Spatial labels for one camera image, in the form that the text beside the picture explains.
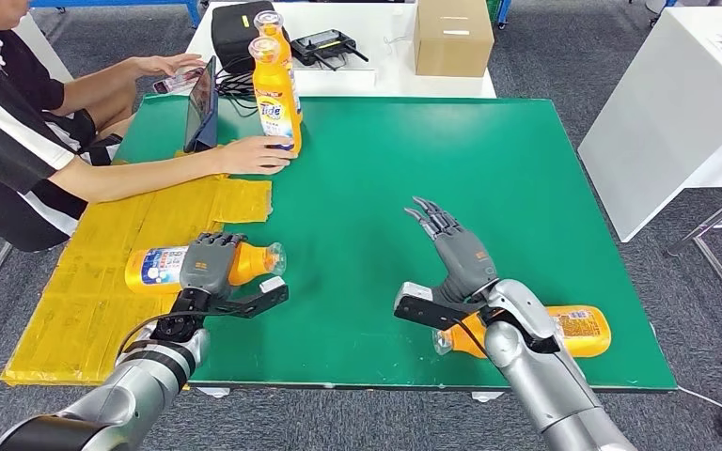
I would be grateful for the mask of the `person's right hand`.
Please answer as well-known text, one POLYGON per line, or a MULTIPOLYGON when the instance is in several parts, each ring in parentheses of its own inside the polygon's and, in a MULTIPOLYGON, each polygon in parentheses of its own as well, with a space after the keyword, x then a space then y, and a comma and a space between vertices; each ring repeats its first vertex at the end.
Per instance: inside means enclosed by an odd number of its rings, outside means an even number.
POLYGON ((284 136, 250 136, 213 150, 213 174, 274 175, 289 166, 297 153, 284 136))

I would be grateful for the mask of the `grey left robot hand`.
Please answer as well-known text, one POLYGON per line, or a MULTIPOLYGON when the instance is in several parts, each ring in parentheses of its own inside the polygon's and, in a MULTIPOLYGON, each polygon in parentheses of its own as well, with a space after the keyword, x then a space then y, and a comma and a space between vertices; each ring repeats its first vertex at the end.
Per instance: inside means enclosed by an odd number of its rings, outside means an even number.
POLYGON ((179 272, 181 288, 226 299, 232 291, 229 272, 245 240, 241 233, 202 232, 187 247, 179 272))

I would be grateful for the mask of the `person's left hand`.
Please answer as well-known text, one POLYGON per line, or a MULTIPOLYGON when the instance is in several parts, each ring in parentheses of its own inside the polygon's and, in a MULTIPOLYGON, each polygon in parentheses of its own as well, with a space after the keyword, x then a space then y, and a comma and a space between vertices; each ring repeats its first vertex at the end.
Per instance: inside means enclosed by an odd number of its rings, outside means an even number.
POLYGON ((203 68, 206 65, 200 54, 136 56, 130 61, 137 78, 162 75, 172 77, 181 70, 203 68))

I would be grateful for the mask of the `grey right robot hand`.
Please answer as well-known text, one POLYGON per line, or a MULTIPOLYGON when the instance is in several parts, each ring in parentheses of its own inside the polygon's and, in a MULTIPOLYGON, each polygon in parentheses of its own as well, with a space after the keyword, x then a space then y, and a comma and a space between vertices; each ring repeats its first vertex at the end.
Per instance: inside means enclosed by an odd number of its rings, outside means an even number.
POLYGON ((435 303, 453 306, 470 303, 484 287, 497 279, 494 262, 478 236, 461 225, 438 204, 413 196, 419 210, 404 208, 433 242, 447 270, 444 281, 432 288, 435 303))

